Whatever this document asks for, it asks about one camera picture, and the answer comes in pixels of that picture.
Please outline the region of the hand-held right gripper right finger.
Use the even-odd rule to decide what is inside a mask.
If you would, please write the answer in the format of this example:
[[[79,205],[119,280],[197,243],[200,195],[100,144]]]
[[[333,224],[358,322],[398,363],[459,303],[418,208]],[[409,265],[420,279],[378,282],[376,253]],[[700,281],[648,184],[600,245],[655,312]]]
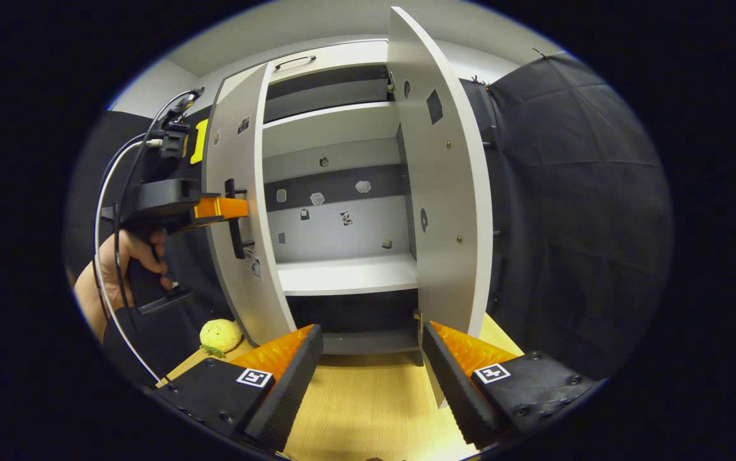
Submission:
[[[601,388],[541,351],[509,353],[435,321],[421,348],[467,443],[511,447],[547,429]]]

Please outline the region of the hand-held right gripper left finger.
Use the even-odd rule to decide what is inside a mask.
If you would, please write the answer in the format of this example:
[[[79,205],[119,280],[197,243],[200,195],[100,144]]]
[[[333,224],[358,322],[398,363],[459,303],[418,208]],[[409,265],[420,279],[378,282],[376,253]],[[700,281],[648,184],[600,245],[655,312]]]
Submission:
[[[207,432],[283,452],[323,354],[310,324],[227,362],[206,358],[156,390],[156,399]]]

